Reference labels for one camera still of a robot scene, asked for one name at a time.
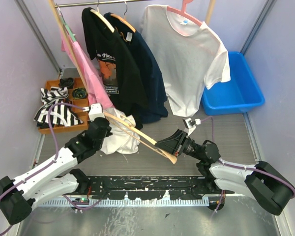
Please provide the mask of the cream wooden hanger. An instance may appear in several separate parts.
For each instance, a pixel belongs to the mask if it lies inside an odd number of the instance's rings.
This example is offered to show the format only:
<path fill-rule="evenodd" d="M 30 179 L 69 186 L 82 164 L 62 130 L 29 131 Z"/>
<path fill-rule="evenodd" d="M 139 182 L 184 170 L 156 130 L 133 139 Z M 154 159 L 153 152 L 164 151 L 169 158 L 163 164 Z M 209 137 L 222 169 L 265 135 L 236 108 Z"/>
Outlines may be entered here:
<path fill-rule="evenodd" d="M 176 164 L 177 157 L 156 147 L 156 141 L 153 138 L 143 133 L 142 131 L 136 129 L 134 125 L 125 122 L 121 118 L 113 116 L 108 112 L 104 112 L 103 114 L 105 118 L 109 120 L 109 122 L 113 123 L 120 130 L 122 130 L 129 136 L 133 137 L 134 139 L 138 140 L 141 144 L 158 153 L 159 155 L 162 155 L 163 157 L 169 159 L 171 163 Z"/>

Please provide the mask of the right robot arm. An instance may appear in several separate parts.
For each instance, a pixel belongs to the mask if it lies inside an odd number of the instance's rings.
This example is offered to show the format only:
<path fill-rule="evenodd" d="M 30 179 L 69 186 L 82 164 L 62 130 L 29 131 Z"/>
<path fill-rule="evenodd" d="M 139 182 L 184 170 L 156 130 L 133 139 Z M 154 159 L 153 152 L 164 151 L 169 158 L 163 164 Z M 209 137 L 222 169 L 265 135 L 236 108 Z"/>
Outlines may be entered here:
<path fill-rule="evenodd" d="M 273 215 L 280 215 L 287 203 L 295 198 L 295 187 L 269 163 L 260 161 L 255 165 L 244 165 L 226 161 L 213 141 L 197 144 L 178 129 L 155 146 L 173 156 L 183 153 L 197 159 L 197 168 L 206 179 L 206 189 L 212 194 L 220 190 L 242 194 Z"/>

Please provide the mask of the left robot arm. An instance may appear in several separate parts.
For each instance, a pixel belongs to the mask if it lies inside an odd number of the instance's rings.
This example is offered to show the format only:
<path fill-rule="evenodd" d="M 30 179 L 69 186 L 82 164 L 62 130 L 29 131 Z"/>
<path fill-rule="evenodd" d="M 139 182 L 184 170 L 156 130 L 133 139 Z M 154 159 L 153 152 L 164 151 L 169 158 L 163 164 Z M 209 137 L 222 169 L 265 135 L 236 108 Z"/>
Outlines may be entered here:
<path fill-rule="evenodd" d="M 54 156 L 34 169 L 0 180 L 0 210 L 10 225 L 26 219 L 42 203 L 67 193 L 85 194 L 89 178 L 76 166 L 93 156 L 111 132 L 106 118 L 96 118 L 88 129 L 71 138 Z"/>

